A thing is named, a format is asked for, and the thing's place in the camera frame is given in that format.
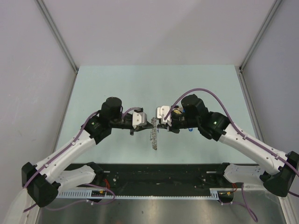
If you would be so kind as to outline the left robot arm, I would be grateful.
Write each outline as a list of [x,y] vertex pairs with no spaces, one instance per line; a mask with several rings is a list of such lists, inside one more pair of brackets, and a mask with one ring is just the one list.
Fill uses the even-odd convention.
[[93,112],[65,146],[35,165],[27,162],[21,168],[22,187],[39,207],[49,205],[65,186],[59,175],[80,155],[96,146],[112,132],[125,129],[134,132],[152,129],[147,115],[140,107],[123,111],[122,101],[109,97],[101,109]]

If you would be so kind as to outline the round metal keyring disc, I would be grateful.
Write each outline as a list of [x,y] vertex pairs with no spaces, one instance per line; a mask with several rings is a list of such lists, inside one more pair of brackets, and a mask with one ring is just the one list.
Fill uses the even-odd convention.
[[150,132],[150,141],[152,144],[152,148],[154,150],[157,150],[157,133],[158,133],[158,128],[157,128],[157,119],[153,117],[151,119],[151,124],[153,125],[151,132]]

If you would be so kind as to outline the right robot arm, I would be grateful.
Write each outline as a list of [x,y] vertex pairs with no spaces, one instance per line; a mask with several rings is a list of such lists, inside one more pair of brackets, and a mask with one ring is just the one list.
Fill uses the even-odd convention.
[[235,125],[226,115],[210,112],[202,99],[195,94],[185,96],[178,106],[157,108],[158,128],[179,133],[181,129],[197,128],[208,140],[228,145],[253,160],[256,166],[225,164],[224,170],[216,174],[220,187],[230,183],[248,183],[263,186],[270,193],[286,197],[295,176],[299,173],[299,155],[291,151],[277,150]]

